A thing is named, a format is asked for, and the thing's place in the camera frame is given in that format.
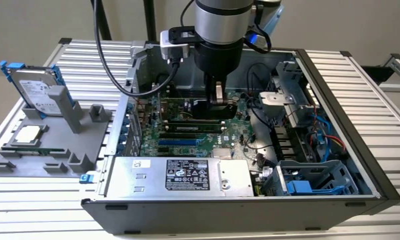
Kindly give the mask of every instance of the blue pcie slot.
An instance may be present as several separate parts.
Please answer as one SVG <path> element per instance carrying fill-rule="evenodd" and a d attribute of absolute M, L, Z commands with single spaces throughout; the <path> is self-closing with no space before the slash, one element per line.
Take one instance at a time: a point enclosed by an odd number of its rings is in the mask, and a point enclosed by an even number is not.
<path fill-rule="evenodd" d="M 167 139 L 159 140 L 159 145 L 161 146 L 196 146 L 197 140 L 196 139 Z"/>

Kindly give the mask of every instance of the motherboard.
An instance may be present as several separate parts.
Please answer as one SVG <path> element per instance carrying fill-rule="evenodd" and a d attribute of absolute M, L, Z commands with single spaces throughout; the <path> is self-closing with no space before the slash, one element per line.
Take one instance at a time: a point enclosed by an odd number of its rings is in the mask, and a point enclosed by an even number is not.
<path fill-rule="evenodd" d="M 245 147 L 253 134 L 247 100 L 243 93 L 229 91 L 228 99 L 237 101 L 233 119 L 199 120 L 189 113 L 191 98 L 152 96 L 137 107 L 143 143 L 141 157 L 220 157 L 253 159 Z"/>

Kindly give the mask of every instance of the yellow wire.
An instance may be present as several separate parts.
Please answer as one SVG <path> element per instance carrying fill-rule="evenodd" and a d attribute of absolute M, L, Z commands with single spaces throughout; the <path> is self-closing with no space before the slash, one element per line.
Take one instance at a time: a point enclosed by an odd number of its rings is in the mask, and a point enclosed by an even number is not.
<path fill-rule="evenodd" d="M 333 138 L 331 138 L 331 140 L 343 148 L 343 145 L 339 143 L 339 141 L 336 141 Z"/>

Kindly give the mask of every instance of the blue light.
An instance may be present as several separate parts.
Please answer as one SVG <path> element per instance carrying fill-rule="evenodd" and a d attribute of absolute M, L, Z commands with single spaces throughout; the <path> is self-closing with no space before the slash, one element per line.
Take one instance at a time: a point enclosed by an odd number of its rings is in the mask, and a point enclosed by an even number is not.
<path fill-rule="evenodd" d="M 259 38 L 259 36 L 253 33 L 249 37 L 249 43 L 253 44 L 256 42 L 256 39 Z"/>

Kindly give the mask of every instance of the white sticker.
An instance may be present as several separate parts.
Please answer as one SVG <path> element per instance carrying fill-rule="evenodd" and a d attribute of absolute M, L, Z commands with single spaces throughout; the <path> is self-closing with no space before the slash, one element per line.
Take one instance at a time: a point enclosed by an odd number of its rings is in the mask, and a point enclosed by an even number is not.
<path fill-rule="evenodd" d="M 48 96 L 49 86 L 41 81 L 20 80 L 18 83 L 34 108 L 45 114 L 60 115 L 58 105 Z"/>
<path fill-rule="evenodd" d="M 147 169 L 152 167 L 152 161 L 149 159 L 133 160 L 133 169 Z"/>

